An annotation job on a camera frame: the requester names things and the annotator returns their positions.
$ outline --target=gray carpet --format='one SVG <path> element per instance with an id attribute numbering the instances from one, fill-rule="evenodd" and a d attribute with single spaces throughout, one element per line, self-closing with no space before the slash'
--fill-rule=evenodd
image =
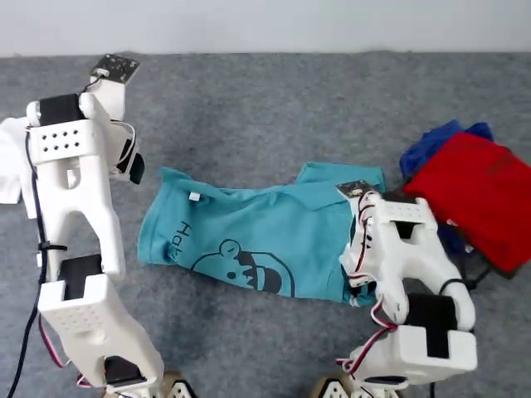
<path id="1" fill-rule="evenodd" d="M 142 268 L 136 240 L 161 166 L 219 186 L 265 187 L 294 181 L 309 160 L 380 165 L 393 187 L 405 147 L 453 118 L 488 121 L 499 142 L 531 161 L 529 54 L 137 58 L 142 65 L 128 88 L 126 113 L 147 169 L 139 187 L 112 186 L 129 270 L 119 290 L 168 368 L 182 371 L 201 397 L 304 397 L 322 375 L 338 370 L 334 358 L 362 344 L 374 326 L 366 309 L 239 289 L 178 267 Z M 31 100 L 78 90 L 96 61 L 0 60 L 0 119 L 22 115 Z M 22 205 L 0 207 L 0 230 L 6 391 L 34 298 L 37 242 Z M 90 254 L 95 237 L 81 228 L 71 248 Z M 491 275 L 474 293 L 479 369 L 439 383 L 438 397 L 528 396 L 530 280 L 527 266 L 511 281 Z M 17 397 L 98 396 L 78 391 L 75 377 L 74 369 L 51 364 L 34 330 Z M 409 392 L 427 396 L 425 386 Z"/>

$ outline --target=cartoon print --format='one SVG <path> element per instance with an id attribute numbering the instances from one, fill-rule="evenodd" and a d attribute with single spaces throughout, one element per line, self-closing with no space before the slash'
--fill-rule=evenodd
<path id="1" fill-rule="evenodd" d="M 295 296 L 295 281 L 288 267 L 273 253 L 244 251 L 226 239 L 216 253 L 201 256 L 192 270 L 242 288 Z"/>

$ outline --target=red cloth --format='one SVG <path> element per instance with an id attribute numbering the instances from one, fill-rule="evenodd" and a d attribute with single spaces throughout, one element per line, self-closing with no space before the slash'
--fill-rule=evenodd
<path id="1" fill-rule="evenodd" d="M 403 191 L 424 197 L 500 270 L 531 259 L 531 167 L 507 148 L 458 133 Z"/>

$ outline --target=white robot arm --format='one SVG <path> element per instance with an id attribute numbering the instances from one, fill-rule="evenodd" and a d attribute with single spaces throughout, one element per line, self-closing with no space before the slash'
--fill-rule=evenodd
<path id="1" fill-rule="evenodd" d="M 352 287 L 377 283 L 378 307 L 392 320 L 343 362 L 354 390 L 378 396 L 473 371 L 474 304 L 446 257 L 427 202 L 370 189 L 349 200 L 356 231 L 340 260 Z M 406 294 L 405 278 L 420 280 L 433 294 Z"/>
<path id="2" fill-rule="evenodd" d="M 109 179 L 138 184 L 144 172 L 135 132 L 120 121 L 124 87 L 137 67 L 136 61 L 106 55 L 82 93 L 32 102 L 27 117 L 9 125 L 26 124 L 18 132 L 27 135 L 21 175 L 30 180 L 35 200 L 26 200 L 27 212 L 37 218 L 39 265 L 46 267 L 38 311 L 84 383 L 131 398 L 166 398 L 173 389 L 180 390 L 173 396 L 186 397 L 179 383 L 163 393 L 162 358 L 114 287 L 125 275 L 125 262 Z M 75 214 L 95 231 L 99 254 L 66 258 Z"/>

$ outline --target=black velcro strap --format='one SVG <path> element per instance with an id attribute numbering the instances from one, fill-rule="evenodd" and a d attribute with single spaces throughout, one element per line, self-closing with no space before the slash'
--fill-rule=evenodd
<path id="1" fill-rule="evenodd" d="M 66 247 L 66 246 L 64 246 L 64 245 L 53 245 L 52 243 L 50 243 L 49 240 L 47 240 L 46 242 L 39 243 L 38 248 L 39 248 L 40 251 L 47 251 L 47 250 L 68 250 L 68 247 Z"/>

